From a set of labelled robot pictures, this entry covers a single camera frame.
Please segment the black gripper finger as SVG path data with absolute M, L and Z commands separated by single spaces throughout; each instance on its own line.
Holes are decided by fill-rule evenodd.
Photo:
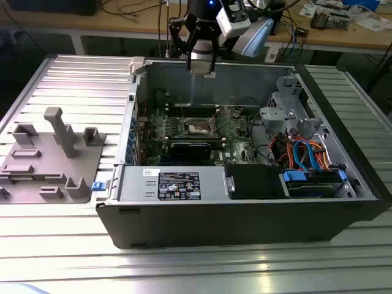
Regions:
M 189 37 L 186 42 L 179 36 L 179 32 L 182 30 L 183 26 L 185 26 L 189 32 Z M 176 51 L 187 55 L 186 69 L 187 71 L 190 71 L 191 53 L 196 44 L 196 17 L 171 18 L 168 28 Z
M 209 56 L 209 59 L 211 61 L 209 72 L 212 73 L 212 72 L 214 72 L 216 59 L 217 59 L 218 52 L 219 52 L 219 35 L 220 35 L 220 33 L 218 32 L 217 29 L 214 29 L 214 28 L 208 28 L 206 31 L 207 31 L 208 40 L 210 43 L 210 46 L 207 50 L 206 55 Z

